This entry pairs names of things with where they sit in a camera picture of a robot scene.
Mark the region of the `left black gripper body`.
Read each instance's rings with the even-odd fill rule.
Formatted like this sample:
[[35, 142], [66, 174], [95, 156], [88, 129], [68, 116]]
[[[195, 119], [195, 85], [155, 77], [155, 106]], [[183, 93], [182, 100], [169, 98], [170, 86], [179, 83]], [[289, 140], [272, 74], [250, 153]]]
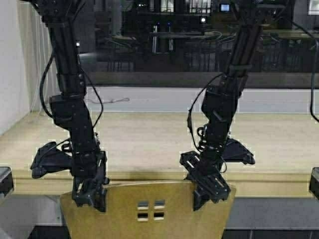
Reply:
[[104, 187], [110, 183], [106, 176], [107, 156], [105, 151], [94, 152], [90, 154], [92, 163], [80, 165], [77, 167], [73, 180], [73, 186], [78, 186], [78, 192], [83, 187], [92, 188], [92, 206], [94, 206], [94, 193], [100, 185]]

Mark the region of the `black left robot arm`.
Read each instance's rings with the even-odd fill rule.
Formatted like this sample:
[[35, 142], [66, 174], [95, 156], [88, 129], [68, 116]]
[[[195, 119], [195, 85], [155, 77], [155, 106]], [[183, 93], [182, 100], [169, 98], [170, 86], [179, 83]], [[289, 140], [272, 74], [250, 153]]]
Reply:
[[41, 147], [31, 165], [32, 177], [69, 170], [73, 177], [72, 199], [81, 207], [89, 205], [106, 211], [107, 157], [100, 148], [84, 98], [88, 75], [81, 67], [73, 23], [83, 6], [81, 0], [32, 0], [49, 31], [52, 53], [49, 63], [57, 69], [59, 94], [43, 105], [54, 124], [69, 132], [61, 143]]

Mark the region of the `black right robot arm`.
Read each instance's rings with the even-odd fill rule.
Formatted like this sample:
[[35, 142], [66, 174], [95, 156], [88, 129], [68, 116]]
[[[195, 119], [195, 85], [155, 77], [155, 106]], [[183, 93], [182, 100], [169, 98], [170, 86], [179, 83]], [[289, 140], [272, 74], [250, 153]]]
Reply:
[[196, 185], [194, 211], [208, 201], [218, 203], [228, 199], [231, 189], [222, 177], [225, 163], [255, 164], [253, 153], [229, 133], [263, 27], [280, 18], [288, 4], [287, 0], [231, 1], [239, 22], [235, 43], [226, 68], [216, 76], [220, 82], [210, 81], [202, 89], [205, 95], [201, 110], [208, 122], [197, 129], [198, 146], [180, 156], [180, 164], [187, 170], [186, 179]]

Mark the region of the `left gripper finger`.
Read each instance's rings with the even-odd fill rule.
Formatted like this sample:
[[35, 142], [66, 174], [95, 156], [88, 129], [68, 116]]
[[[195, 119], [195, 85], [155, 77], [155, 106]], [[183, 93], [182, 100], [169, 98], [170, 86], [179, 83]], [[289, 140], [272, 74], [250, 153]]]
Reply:
[[82, 187], [78, 192], [78, 186], [74, 185], [72, 188], [72, 200], [76, 203], [77, 207], [84, 205], [92, 206], [92, 188]]
[[99, 212], [106, 212], [106, 195], [107, 189], [100, 185], [94, 193], [94, 208]]

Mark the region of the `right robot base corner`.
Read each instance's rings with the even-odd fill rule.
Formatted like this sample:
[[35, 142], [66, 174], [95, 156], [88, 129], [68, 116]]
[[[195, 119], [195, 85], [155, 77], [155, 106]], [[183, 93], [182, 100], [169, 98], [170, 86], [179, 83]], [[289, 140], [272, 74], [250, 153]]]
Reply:
[[319, 199], [319, 168], [314, 167], [312, 169], [309, 191]]

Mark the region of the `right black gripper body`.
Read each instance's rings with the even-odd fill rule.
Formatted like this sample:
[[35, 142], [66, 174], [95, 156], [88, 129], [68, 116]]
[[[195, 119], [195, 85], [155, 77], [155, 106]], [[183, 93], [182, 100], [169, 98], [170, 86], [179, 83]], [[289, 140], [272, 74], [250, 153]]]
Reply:
[[180, 164], [187, 171], [185, 180], [191, 181], [196, 188], [202, 188], [207, 194], [207, 202], [211, 201], [213, 191], [231, 191], [215, 164], [207, 164], [200, 159], [195, 151], [184, 152], [180, 155]]

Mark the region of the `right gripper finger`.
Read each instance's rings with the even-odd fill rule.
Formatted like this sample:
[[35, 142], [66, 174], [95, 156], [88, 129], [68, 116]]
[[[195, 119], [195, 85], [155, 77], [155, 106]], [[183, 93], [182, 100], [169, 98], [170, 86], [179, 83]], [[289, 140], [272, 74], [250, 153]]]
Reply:
[[210, 199], [213, 203], [219, 203], [219, 201], [226, 201], [230, 195], [231, 191], [213, 191], [211, 193]]
[[199, 210], [207, 202], [207, 194], [202, 188], [196, 188], [193, 192], [193, 210]]

